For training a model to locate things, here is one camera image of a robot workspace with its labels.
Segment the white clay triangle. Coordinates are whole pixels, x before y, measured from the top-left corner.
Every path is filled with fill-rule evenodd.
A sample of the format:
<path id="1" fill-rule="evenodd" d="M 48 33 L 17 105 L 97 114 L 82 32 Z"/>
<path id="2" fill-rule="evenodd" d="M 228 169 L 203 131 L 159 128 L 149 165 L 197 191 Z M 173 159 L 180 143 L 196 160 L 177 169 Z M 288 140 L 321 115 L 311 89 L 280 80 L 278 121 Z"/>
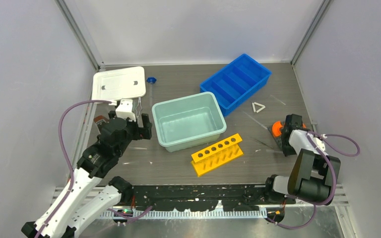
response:
<path id="1" fill-rule="evenodd" d="M 263 111 L 266 108 L 264 104 L 257 103 L 257 102 L 252 102 L 252 109 L 254 113 L 259 113 Z"/>

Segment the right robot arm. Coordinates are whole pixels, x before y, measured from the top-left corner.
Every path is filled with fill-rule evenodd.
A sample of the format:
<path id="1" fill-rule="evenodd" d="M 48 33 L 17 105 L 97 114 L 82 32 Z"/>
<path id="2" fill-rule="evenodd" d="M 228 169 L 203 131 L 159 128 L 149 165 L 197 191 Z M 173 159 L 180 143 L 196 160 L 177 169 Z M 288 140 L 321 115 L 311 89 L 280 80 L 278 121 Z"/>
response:
<path id="1" fill-rule="evenodd" d="M 270 129 L 284 156 L 297 155 L 288 177 L 271 175 L 265 181 L 263 196 L 269 203 L 284 200 L 286 195 L 315 205 L 329 205 L 334 196 L 340 159 L 325 151 L 324 142 L 304 126 L 302 117 L 286 116 Z"/>

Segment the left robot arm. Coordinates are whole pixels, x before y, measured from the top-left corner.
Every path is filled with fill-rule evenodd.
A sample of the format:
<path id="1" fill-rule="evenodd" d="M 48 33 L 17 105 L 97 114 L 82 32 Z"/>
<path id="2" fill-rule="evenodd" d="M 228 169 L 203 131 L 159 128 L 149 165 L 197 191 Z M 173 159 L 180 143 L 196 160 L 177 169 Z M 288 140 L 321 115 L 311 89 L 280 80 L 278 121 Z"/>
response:
<path id="1" fill-rule="evenodd" d="M 118 163 L 131 141 L 151 139 L 149 115 L 142 114 L 141 120 L 143 126 L 110 115 L 97 141 L 84 150 L 69 184 L 39 219 L 23 225 L 22 233 L 28 238 L 77 238 L 103 212 L 116 204 L 129 204 L 133 188 L 120 176 L 113 177 L 89 202 L 83 201 Z"/>

